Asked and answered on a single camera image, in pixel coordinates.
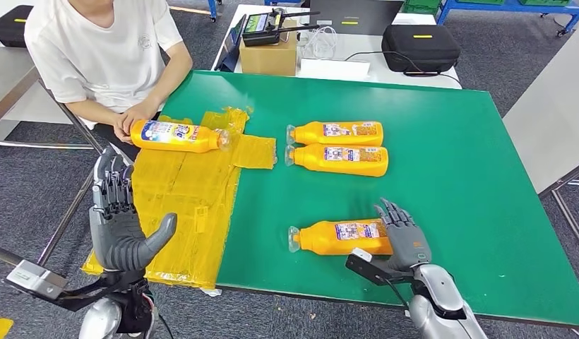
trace human hand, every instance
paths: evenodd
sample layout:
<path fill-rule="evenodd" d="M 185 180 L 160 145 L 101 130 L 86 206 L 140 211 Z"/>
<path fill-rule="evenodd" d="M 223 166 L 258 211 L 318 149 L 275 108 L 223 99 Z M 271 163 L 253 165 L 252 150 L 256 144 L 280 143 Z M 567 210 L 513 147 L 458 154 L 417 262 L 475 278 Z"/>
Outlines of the human hand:
<path fill-rule="evenodd" d="M 157 114 L 158 107 L 157 100 L 149 97 L 139 104 L 129 107 L 124 113 L 125 117 L 121 126 L 125 134 L 129 135 L 129 131 L 136 121 L 152 119 Z"/>
<path fill-rule="evenodd" d="M 119 138 L 121 142 L 133 145 L 129 133 L 125 133 L 125 131 L 123 130 L 123 121 L 125 120 L 125 118 L 127 118 L 127 113 L 115 114 L 111 125 L 113 126 L 115 136 Z"/>

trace green bin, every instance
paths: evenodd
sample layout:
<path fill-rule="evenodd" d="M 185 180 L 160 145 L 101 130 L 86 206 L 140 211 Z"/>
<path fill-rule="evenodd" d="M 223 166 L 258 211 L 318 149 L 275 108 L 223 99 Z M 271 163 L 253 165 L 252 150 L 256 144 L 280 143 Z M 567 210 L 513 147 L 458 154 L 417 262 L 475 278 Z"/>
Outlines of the green bin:
<path fill-rule="evenodd" d="M 474 4 L 502 5 L 504 0 L 456 0 L 458 2 L 472 2 Z"/>
<path fill-rule="evenodd" d="M 441 0 L 406 0 L 406 6 L 425 6 L 425 7 L 438 7 Z"/>
<path fill-rule="evenodd" d="M 405 4 L 402 7 L 402 12 L 404 13 L 417 13 L 417 14 L 437 14 L 439 4 L 435 6 L 423 6 L 423 5 L 409 5 Z"/>
<path fill-rule="evenodd" d="M 523 5 L 567 6 L 570 0 L 518 0 Z"/>

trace green table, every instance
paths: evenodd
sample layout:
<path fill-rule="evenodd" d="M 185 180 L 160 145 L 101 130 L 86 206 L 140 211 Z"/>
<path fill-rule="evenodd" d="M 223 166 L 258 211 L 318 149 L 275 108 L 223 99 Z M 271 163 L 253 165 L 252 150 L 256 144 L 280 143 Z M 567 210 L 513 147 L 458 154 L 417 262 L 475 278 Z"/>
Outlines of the green table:
<path fill-rule="evenodd" d="M 253 107 L 245 133 L 276 138 L 280 162 L 242 170 L 217 285 L 399 305 L 344 256 L 287 249 L 289 226 L 374 218 L 385 196 L 410 211 L 476 314 L 579 326 L 579 283 L 488 93 L 194 71 L 163 113 L 200 121 L 226 106 Z M 350 120 L 383 124 L 384 177 L 283 164 L 286 125 Z"/>

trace bottle label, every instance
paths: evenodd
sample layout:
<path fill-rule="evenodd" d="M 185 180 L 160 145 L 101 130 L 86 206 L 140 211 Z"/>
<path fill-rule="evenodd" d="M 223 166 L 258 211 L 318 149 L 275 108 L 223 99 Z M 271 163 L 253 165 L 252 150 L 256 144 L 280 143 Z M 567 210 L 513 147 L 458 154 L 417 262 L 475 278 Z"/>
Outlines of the bottle label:
<path fill-rule="evenodd" d="M 377 126 L 374 122 L 366 121 L 360 124 L 328 123 L 323 124 L 324 136 L 374 136 Z"/>
<path fill-rule="evenodd" d="M 368 224 L 360 222 L 345 222 L 335 224 L 335 234 L 338 240 L 350 240 L 359 238 L 380 238 L 386 235 L 385 230 L 376 222 Z"/>
<path fill-rule="evenodd" d="M 323 135 L 348 136 L 350 135 L 350 130 L 342 128 L 339 124 L 323 124 Z"/>
<path fill-rule="evenodd" d="M 325 147 L 325 160 L 329 161 L 369 161 L 380 162 L 381 150 L 377 147 Z"/>
<path fill-rule="evenodd" d="M 352 125 L 355 136 L 375 136 L 377 135 L 377 125 L 374 122 L 363 122 Z"/>
<path fill-rule="evenodd" d="M 142 140 L 168 143 L 170 141 L 195 141 L 199 126 L 163 121 L 147 121 L 142 129 Z"/>

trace cardboard box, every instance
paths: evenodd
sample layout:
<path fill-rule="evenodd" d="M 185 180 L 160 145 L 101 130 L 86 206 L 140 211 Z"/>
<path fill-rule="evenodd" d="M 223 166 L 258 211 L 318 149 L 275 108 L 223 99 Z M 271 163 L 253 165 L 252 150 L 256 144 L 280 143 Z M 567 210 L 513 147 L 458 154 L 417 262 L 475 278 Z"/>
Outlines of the cardboard box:
<path fill-rule="evenodd" d="M 295 26 L 293 20 L 284 22 L 284 27 Z M 281 33 L 278 44 L 246 47 L 242 40 L 239 45 L 239 58 L 242 73 L 270 74 L 274 76 L 296 75 L 296 32 Z"/>

